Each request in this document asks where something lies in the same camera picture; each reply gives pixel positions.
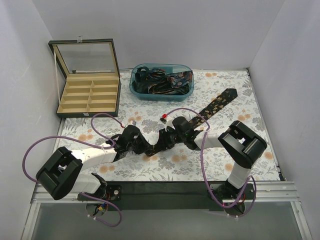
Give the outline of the black gold floral tie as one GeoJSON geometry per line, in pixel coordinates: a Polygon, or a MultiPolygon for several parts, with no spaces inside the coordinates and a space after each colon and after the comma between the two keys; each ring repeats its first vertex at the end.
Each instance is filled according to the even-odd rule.
{"type": "MultiPolygon", "coordinates": [[[[205,124],[208,119],[222,110],[226,105],[231,103],[235,98],[238,97],[237,90],[235,88],[227,88],[220,95],[218,95],[211,103],[209,103],[203,110],[196,114],[191,120],[187,120],[192,124],[194,130],[202,124],[205,124]]],[[[201,131],[197,130],[197,137],[200,135],[201,131]]],[[[145,151],[145,154],[149,157],[155,155],[157,152],[154,152],[154,145],[150,146],[148,150],[145,151]]]]}

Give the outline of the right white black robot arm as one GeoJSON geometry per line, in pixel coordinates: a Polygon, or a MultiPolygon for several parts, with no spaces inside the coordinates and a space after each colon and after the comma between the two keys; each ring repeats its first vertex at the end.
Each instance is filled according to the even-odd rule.
{"type": "Polygon", "coordinates": [[[266,141],[239,120],[229,127],[211,132],[196,130],[196,124],[183,116],[171,118],[163,115],[160,119],[165,128],[159,131],[157,143],[149,155],[169,150],[183,143],[190,150],[223,148],[234,160],[231,174],[219,187],[212,190],[217,199],[237,199],[245,192],[244,184],[251,170],[267,148],[266,141]]]}

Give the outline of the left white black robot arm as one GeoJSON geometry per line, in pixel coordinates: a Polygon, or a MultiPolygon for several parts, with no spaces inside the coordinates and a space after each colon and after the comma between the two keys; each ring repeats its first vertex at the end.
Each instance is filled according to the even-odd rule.
{"type": "Polygon", "coordinates": [[[59,147],[36,174],[36,180],[54,200],[61,200],[69,193],[85,193],[95,200],[106,197],[107,182],[97,173],[85,170],[116,162],[129,152],[143,154],[153,147],[140,129],[128,125],[121,134],[116,134],[97,147],[69,150],[59,147]]]}

